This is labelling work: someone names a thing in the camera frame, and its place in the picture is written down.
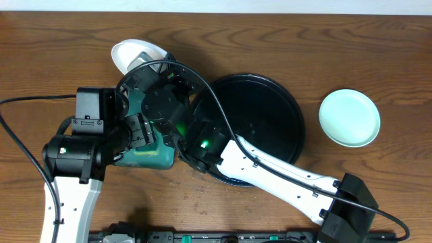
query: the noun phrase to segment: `white background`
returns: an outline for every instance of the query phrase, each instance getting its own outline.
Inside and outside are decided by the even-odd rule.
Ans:
[[[0,0],[0,10],[432,15],[432,0]]]

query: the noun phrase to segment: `wooden surface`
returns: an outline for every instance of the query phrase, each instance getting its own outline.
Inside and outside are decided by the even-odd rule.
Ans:
[[[306,144],[297,166],[362,178],[380,208],[432,238],[432,18],[409,16],[218,15],[163,13],[0,13],[0,98],[72,94],[121,78],[114,44],[150,41],[209,80],[253,72],[283,84],[300,103]],[[377,139],[346,148],[322,132],[323,97],[339,88],[369,96],[381,115]],[[1,108],[40,159],[73,99]],[[0,242],[36,242],[43,181],[0,129]],[[176,161],[167,171],[108,167],[92,230],[131,221],[179,231],[316,229],[308,218],[258,188],[237,188]],[[395,230],[377,217],[373,229]]]

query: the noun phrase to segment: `white lid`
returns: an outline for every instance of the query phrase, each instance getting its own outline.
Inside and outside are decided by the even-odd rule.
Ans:
[[[164,59],[167,51],[143,40],[123,40],[116,44],[111,50],[111,57],[114,64],[122,72],[128,73],[128,66],[139,56],[142,52],[150,55],[154,60]]]
[[[361,92],[337,90],[325,97],[319,123],[330,139],[349,147],[372,142],[381,124],[375,104]]]

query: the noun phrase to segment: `green connector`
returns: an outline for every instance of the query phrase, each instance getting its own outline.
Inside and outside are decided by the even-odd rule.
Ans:
[[[183,236],[182,243],[192,243],[192,236]]]

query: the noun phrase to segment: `black plate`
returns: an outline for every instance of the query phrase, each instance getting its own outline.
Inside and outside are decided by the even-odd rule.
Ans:
[[[211,86],[235,134],[258,149],[295,164],[304,144],[304,120],[296,100],[283,86],[254,74],[224,77]],[[218,126],[225,125],[213,97],[206,90],[193,100],[192,112]],[[209,173],[231,185],[252,186],[222,175],[216,167]]]

